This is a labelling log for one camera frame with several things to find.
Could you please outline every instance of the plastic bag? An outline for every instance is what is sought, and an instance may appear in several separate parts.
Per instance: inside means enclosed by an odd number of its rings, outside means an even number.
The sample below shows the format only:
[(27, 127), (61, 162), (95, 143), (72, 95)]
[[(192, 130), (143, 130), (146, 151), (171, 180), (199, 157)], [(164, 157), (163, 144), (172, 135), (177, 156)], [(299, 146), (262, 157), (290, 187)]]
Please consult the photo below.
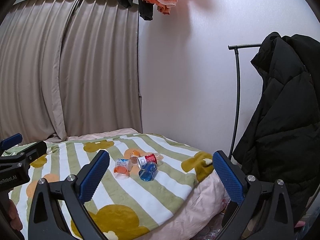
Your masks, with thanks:
[(210, 222), (192, 240), (214, 240), (222, 230), (223, 214), (215, 215)]
[(306, 233), (308, 233), (309, 229), (312, 227), (313, 223), (316, 221), (318, 215), (320, 214), (320, 207), (318, 207), (313, 214), (309, 217), (308, 221), (306, 224), (303, 226), (301, 231), (298, 233), (296, 236), (295, 240), (301, 240)]

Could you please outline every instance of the clothes rack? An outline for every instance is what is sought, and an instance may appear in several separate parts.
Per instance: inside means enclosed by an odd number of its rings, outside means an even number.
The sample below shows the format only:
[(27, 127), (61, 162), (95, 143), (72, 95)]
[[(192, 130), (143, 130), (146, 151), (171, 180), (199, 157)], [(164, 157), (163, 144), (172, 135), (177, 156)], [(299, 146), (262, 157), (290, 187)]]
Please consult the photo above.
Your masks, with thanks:
[(240, 64), (239, 64), (239, 51), (238, 49), (243, 48), (255, 48), (260, 47), (261, 44), (246, 44), (246, 45), (235, 45), (228, 46), (229, 50), (234, 50), (236, 55), (236, 69), (237, 69), (237, 104), (236, 104), (236, 118), (235, 118), (235, 126), (233, 128), (233, 135), (231, 141), (231, 147), (229, 152), (229, 160), (231, 160), (233, 148), (235, 146), (236, 141), (236, 133), (238, 128), (238, 120), (239, 120), (239, 110), (240, 110)]

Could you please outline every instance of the white wall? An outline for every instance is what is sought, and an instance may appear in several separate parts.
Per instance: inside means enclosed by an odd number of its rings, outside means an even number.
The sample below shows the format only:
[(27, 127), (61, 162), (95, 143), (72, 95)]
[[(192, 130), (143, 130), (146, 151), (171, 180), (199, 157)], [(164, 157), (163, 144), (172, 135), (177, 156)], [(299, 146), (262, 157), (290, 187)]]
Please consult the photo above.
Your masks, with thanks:
[[(272, 31), (320, 41), (305, 0), (179, 0), (170, 16), (139, 25), (142, 125), (201, 150), (229, 152), (236, 110), (236, 66), (228, 45), (261, 43)], [(262, 80), (240, 50), (241, 102), (236, 143), (260, 100)]]

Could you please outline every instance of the red label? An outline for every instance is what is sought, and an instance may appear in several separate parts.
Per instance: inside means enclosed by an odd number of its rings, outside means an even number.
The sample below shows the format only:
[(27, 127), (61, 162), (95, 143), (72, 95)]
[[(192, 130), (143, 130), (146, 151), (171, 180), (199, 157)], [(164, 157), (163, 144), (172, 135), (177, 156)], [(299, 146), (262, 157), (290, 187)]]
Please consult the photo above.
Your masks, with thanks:
[(147, 162), (157, 163), (156, 156), (155, 156), (153, 153), (152, 153), (152, 154), (149, 154), (149, 155), (145, 155), (144, 157), (146, 158), (146, 161), (147, 161)]

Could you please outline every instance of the black jacket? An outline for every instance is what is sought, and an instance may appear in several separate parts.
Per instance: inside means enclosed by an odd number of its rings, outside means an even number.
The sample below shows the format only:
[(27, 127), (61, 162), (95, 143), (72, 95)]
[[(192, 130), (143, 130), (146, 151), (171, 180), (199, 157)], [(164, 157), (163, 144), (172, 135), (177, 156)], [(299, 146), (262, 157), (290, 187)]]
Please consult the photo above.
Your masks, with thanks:
[(285, 182), (296, 223), (319, 184), (320, 43), (271, 33), (251, 63), (263, 93), (233, 157), (246, 174)]

